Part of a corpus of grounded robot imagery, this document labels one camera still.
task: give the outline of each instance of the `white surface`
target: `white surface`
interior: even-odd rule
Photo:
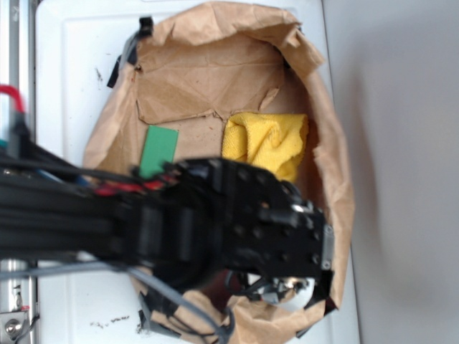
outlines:
[[[276,6],[277,1],[241,1]],[[45,0],[37,12],[37,142],[81,164],[85,144],[110,89],[105,85],[140,16],[157,23],[200,1]],[[322,3],[284,1],[303,31],[327,56]],[[331,90],[328,65],[321,67]],[[341,312],[334,312],[303,343],[358,343],[353,278],[347,279]],[[138,335],[137,299],[129,279],[114,274],[78,274],[39,281],[42,343],[176,343]],[[115,322],[115,317],[129,319]],[[109,324],[99,328],[91,323]]]
[[[362,342],[459,343],[459,2],[324,4]]]

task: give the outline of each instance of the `white wall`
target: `white wall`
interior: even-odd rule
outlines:
[[[324,0],[361,342],[459,343],[459,1]]]

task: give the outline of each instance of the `crumpled paper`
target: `crumpled paper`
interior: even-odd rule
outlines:
[[[230,54],[229,42],[234,47],[252,47],[250,54],[254,55],[247,56],[244,51]],[[290,68],[283,64],[280,68],[281,55]],[[259,68],[257,60],[252,60],[254,56],[258,56],[269,71]],[[336,240],[330,301],[340,307],[351,243],[354,196],[343,130],[315,71],[322,62],[317,49],[298,29],[298,20],[282,9],[209,2],[177,14],[158,23],[153,36],[141,41],[136,66],[125,64],[120,70],[87,145],[85,166],[127,173],[130,166],[140,162],[148,124],[163,123],[161,125],[178,129],[178,156],[192,158],[218,155],[224,121],[234,112],[308,114],[308,142],[298,171],[298,185],[304,198],[323,207],[327,221],[333,226]],[[253,68],[239,66],[247,63],[253,64]],[[234,79],[224,72],[233,67],[233,71],[237,71]],[[180,73],[171,72],[174,68]],[[158,79],[149,78],[154,74]],[[219,84],[219,78],[224,80],[224,85]],[[190,291],[185,297],[196,302],[217,322],[227,322],[201,292]],[[319,321],[325,312],[325,301],[296,312],[286,312],[263,302],[249,302],[243,297],[232,297],[228,305],[237,320],[232,344],[284,343],[297,331]],[[200,329],[199,320],[193,315],[181,307],[177,312],[183,321]],[[165,326],[174,326],[156,312],[153,319]],[[200,341],[188,335],[183,338]]]

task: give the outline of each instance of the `metal frame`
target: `metal frame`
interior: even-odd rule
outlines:
[[[0,83],[19,89],[27,105],[27,122],[32,137],[35,133],[35,12],[39,0],[0,0]],[[0,138],[8,140],[11,123],[11,102],[0,98]],[[29,265],[15,259],[0,262],[1,271],[17,271]],[[20,312],[23,305],[28,312]],[[0,283],[0,338],[13,343],[14,333],[7,323],[15,319],[24,327],[31,325],[37,314],[37,281],[35,278],[9,280]],[[20,344],[37,344],[37,331],[20,340]]]

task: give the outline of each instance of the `silver metal object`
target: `silver metal object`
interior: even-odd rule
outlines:
[[[16,337],[22,331],[22,323],[20,323],[17,319],[11,319],[5,325],[6,334],[9,335],[11,338]]]
[[[27,327],[27,318],[27,312],[0,313],[0,343],[15,344],[17,337]],[[27,343],[26,339],[21,340],[21,344]]]
[[[39,0],[0,0],[0,83],[16,87],[26,105],[26,122],[35,133],[35,12]],[[14,114],[11,100],[0,97],[0,139],[8,140],[11,116]],[[14,259],[0,262],[2,272],[26,269],[27,263]],[[30,326],[37,314],[37,283],[35,279],[14,279],[0,283],[0,343],[14,343],[8,334],[18,329],[12,325],[19,321],[21,329]],[[23,306],[28,312],[22,312]],[[20,344],[37,344],[37,331],[23,338]]]
[[[13,176],[15,174],[16,173],[13,170],[11,170],[10,168],[4,168],[3,169],[3,175],[4,176]]]
[[[314,214],[314,205],[311,201],[307,201],[304,206],[300,206],[299,204],[293,204],[292,210],[298,213]]]
[[[335,249],[335,236],[333,234],[333,227],[326,224],[323,227],[323,251],[321,266],[324,270],[331,269],[331,262],[333,261],[333,253]]]
[[[263,301],[281,307],[289,312],[304,308],[312,297],[314,291],[314,278],[287,277],[274,279],[269,287],[258,290]],[[280,298],[286,292],[293,292],[288,300]]]

